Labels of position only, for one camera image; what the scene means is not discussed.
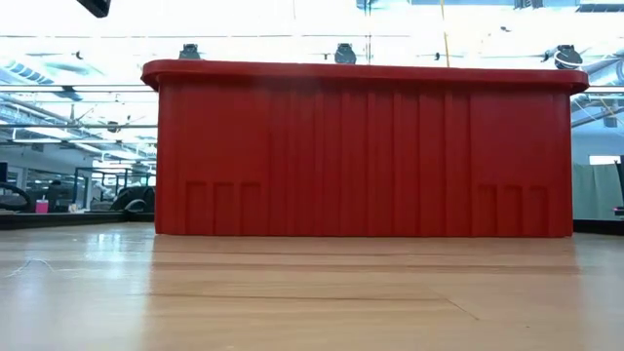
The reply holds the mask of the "black workstation frame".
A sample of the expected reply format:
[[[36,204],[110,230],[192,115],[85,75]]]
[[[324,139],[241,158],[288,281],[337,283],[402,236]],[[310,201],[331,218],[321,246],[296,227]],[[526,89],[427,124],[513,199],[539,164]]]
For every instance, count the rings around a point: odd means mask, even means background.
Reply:
[[[153,171],[125,167],[77,167],[73,173],[71,204],[78,210],[108,211],[131,187],[154,186]]]

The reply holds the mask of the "black metal frame rails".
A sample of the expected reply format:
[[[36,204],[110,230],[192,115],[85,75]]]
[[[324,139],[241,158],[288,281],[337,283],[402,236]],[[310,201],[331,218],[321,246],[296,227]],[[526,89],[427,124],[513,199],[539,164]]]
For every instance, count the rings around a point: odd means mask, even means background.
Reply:
[[[118,222],[153,222],[154,213],[0,214],[0,231]]]

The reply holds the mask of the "red plastic bin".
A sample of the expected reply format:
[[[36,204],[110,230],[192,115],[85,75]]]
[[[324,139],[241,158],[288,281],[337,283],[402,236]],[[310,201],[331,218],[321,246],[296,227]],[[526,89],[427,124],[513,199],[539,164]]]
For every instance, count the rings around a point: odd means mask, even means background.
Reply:
[[[576,70],[161,59],[155,226],[566,237]]]

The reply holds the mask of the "green partition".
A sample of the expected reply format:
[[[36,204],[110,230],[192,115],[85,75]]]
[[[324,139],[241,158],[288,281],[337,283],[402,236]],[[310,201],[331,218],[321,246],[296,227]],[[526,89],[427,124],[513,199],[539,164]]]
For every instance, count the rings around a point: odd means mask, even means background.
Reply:
[[[617,220],[614,208],[624,205],[615,164],[572,165],[574,219]]]

